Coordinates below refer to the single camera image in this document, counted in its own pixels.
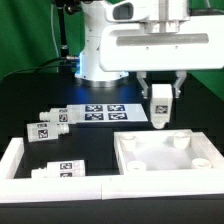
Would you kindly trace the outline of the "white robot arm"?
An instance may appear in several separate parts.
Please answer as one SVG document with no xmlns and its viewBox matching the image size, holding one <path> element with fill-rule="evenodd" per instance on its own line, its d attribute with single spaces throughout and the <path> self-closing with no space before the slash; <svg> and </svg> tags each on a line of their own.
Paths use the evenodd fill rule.
<svg viewBox="0 0 224 224">
<path fill-rule="evenodd" d="M 135 72 L 174 71 L 175 93 L 189 70 L 224 68 L 224 10 L 191 10 L 189 0 L 107 0 L 82 3 L 85 47 L 76 77 L 110 85 Z"/>
</svg>

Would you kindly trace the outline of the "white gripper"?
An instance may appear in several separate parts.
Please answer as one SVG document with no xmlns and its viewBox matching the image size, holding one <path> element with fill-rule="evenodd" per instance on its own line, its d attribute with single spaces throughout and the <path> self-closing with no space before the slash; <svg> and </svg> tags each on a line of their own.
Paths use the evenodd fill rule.
<svg viewBox="0 0 224 224">
<path fill-rule="evenodd" d="M 138 71 L 142 96 L 149 97 L 145 71 L 175 71 L 175 97 L 185 70 L 224 67 L 224 15 L 193 16 L 177 33 L 147 34 L 142 23 L 110 25 L 102 33 L 100 66 L 105 71 Z"/>
</svg>

